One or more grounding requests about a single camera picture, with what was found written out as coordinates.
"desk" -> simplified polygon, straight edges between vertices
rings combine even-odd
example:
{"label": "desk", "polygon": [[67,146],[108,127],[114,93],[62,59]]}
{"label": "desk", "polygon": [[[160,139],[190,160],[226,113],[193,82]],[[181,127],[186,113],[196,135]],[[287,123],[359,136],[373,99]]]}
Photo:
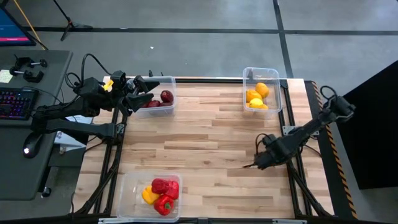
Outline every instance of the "desk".
{"label": "desk", "polygon": [[[304,81],[288,83],[296,125],[303,125],[312,118]],[[111,214],[116,215],[123,174],[149,170],[182,175],[181,217],[293,218],[286,166],[241,168],[252,162],[259,133],[280,136],[278,115],[243,116],[242,84],[178,83],[177,97],[174,117],[127,120]],[[111,118],[111,112],[102,111],[94,123],[110,123]],[[314,140],[308,145],[318,149]],[[98,185],[104,150],[102,145],[85,154],[73,199],[77,209]],[[308,188],[333,213],[322,159],[305,148],[302,158]],[[297,192],[304,210],[301,191]]]}
{"label": "desk", "polygon": [[[39,68],[45,74],[40,83],[29,83],[22,75],[13,77],[9,83],[0,83],[0,87],[22,88],[33,86],[57,96],[63,77],[70,63],[72,53],[61,50],[0,50],[0,69],[9,70],[15,63],[15,56],[30,57],[35,62],[46,59],[49,66]],[[39,93],[35,108],[40,105],[52,105],[55,99],[45,93]],[[33,159],[22,155],[22,145],[31,133],[28,121],[0,120],[0,200],[32,200],[39,189],[42,176],[47,168],[56,133],[46,134],[41,142],[39,153]]]}

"red apple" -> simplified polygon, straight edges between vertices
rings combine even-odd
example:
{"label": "red apple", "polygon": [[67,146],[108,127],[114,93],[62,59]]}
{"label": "red apple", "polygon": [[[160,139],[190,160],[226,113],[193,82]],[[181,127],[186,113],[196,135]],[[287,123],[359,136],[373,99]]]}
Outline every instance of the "red apple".
{"label": "red apple", "polygon": [[171,106],[173,103],[161,103],[160,106]]}
{"label": "red apple", "polygon": [[160,97],[164,103],[172,103],[174,100],[173,93],[168,90],[163,90]]}
{"label": "red apple", "polygon": [[149,103],[150,103],[150,102],[144,104],[143,106],[141,106],[141,108],[147,108]]}
{"label": "red apple", "polygon": [[151,102],[148,103],[148,107],[158,107],[160,105],[159,100],[152,100]]}

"monitor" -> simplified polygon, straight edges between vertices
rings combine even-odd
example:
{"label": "monitor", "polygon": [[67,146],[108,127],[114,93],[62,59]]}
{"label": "monitor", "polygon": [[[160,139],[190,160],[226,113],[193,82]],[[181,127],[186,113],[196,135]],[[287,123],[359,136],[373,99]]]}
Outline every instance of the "monitor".
{"label": "monitor", "polygon": [[33,46],[36,43],[20,24],[0,7],[0,46]]}

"white paper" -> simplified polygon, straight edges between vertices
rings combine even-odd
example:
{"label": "white paper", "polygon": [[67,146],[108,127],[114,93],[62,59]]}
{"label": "white paper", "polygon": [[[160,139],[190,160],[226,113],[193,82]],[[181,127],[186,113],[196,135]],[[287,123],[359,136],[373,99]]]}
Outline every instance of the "white paper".
{"label": "white paper", "polygon": [[0,71],[0,83],[9,83],[12,79],[12,75],[9,70]]}
{"label": "white paper", "polygon": [[[79,123],[84,123],[84,124],[91,124],[91,122],[93,121],[93,118],[86,118],[82,115],[70,116],[67,117],[67,119],[72,122],[77,121]],[[84,144],[82,144],[79,141],[76,141],[74,138],[61,131],[57,132],[57,136],[55,137],[54,143],[60,144],[61,148],[64,148],[65,152],[85,147]]]}

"gray floor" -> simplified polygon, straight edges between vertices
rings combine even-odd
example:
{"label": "gray floor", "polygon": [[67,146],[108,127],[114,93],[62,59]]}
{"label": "gray floor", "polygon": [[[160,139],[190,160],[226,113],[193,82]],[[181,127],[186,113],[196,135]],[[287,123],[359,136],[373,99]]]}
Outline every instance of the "gray floor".
{"label": "gray floor", "polygon": [[[19,0],[37,27],[65,25],[51,0]],[[272,0],[59,0],[76,22],[118,28],[278,28]],[[396,0],[279,0],[286,30],[398,30]],[[26,21],[11,1],[9,11]],[[108,70],[146,75],[151,69],[173,76],[240,77],[245,67],[275,68],[286,77],[278,34],[87,33],[38,32],[49,49],[71,50],[70,69],[79,72],[81,58],[94,53]],[[398,35],[286,35],[295,78],[331,85],[345,94],[398,60]],[[104,73],[90,63],[86,75]],[[66,98],[73,95],[63,87]],[[344,148],[339,147],[350,191],[362,220],[398,223],[398,189],[360,191]],[[0,202],[0,219],[68,213],[78,169],[52,171],[54,194],[31,202]]]}

